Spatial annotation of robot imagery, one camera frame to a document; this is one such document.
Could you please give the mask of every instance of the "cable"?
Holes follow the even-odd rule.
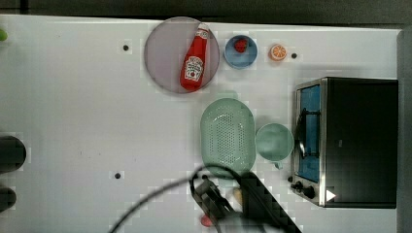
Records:
[[[138,211],[139,208],[141,208],[144,204],[146,204],[147,202],[149,202],[151,199],[157,197],[157,195],[162,194],[163,192],[165,192],[165,191],[168,190],[168,189],[171,189],[171,188],[177,187],[177,186],[179,186],[179,185],[181,185],[181,184],[183,184],[183,183],[189,182],[189,183],[190,183],[190,191],[191,191],[191,194],[193,195],[193,193],[194,193],[194,184],[193,184],[193,181],[194,181],[194,179],[196,179],[196,178],[198,177],[197,174],[198,174],[200,171],[204,170],[205,168],[212,168],[212,167],[225,170],[225,171],[227,171],[228,173],[230,173],[230,175],[232,175],[232,178],[231,178],[231,177],[227,177],[227,176],[220,176],[220,175],[217,175],[217,176],[215,176],[215,177],[217,177],[217,178],[225,178],[225,179],[235,179],[238,183],[240,182],[240,176],[239,176],[236,172],[234,172],[233,170],[231,170],[231,169],[229,169],[229,168],[227,168],[227,167],[224,167],[224,166],[219,165],[219,164],[207,164],[207,165],[205,165],[205,166],[201,166],[200,168],[196,169],[196,170],[193,172],[193,175],[191,176],[191,178],[184,178],[184,179],[178,180],[178,181],[176,181],[176,182],[170,183],[170,184],[164,186],[163,188],[161,188],[161,189],[159,189],[159,190],[157,190],[157,191],[154,191],[154,192],[148,194],[145,198],[143,198],[142,200],[140,200],[139,202],[137,202],[134,206],[132,206],[132,207],[118,220],[118,222],[112,227],[112,229],[109,231],[109,233],[115,233],[115,232],[117,232],[117,231],[119,230],[119,228],[121,227],[121,225],[124,224],[124,222],[125,222],[126,220],[128,220],[131,215],[133,215],[136,211]]]
[[[173,187],[177,187],[183,183],[187,183],[190,179],[189,178],[184,178],[181,180],[178,180],[176,182],[170,183],[166,186],[164,186],[162,189],[154,191],[150,194],[148,194],[145,198],[140,200],[138,203],[136,203],[132,208],[130,208],[121,218],[118,220],[118,222],[112,227],[112,229],[109,231],[110,233],[115,233],[118,231],[118,229],[121,227],[121,225],[130,218],[132,214],[134,214],[137,210],[139,210],[140,207],[142,207],[144,204],[149,202],[151,199],[155,198],[157,195],[165,192],[168,189],[171,189]]]

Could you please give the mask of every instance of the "toaster oven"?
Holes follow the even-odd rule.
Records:
[[[296,87],[292,190],[321,207],[395,208],[397,81]]]

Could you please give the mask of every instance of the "oven knob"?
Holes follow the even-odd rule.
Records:
[[[303,188],[302,182],[296,182],[295,184],[291,185],[291,188],[294,188],[297,192],[301,192]]]
[[[305,196],[307,196],[308,198],[312,199],[315,197],[315,189],[313,188],[313,186],[308,186],[303,188],[303,194],[305,194]]]

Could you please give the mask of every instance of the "oven window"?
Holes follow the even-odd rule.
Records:
[[[321,88],[314,85],[301,89],[300,112],[306,110],[315,113],[321,110]],[[300,156],[298,175],[315,183],[319,182],[319,115],[306,115],[304,156]]]

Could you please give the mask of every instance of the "oven handle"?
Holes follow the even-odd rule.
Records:
[[[297,125],[296,125],[296,138],[297,139],[294,141],[294,145],[298,148],[299,154],[302,157],[302,159],[306,157],[305,142],[306,142],[306,116],[307,115],[317,115],[318,120],[319,120],[321,111],[309,112],[306,110],[306,108],[304,108],[302,112],[300,112],[299,114],[299,118],[297,120]]]

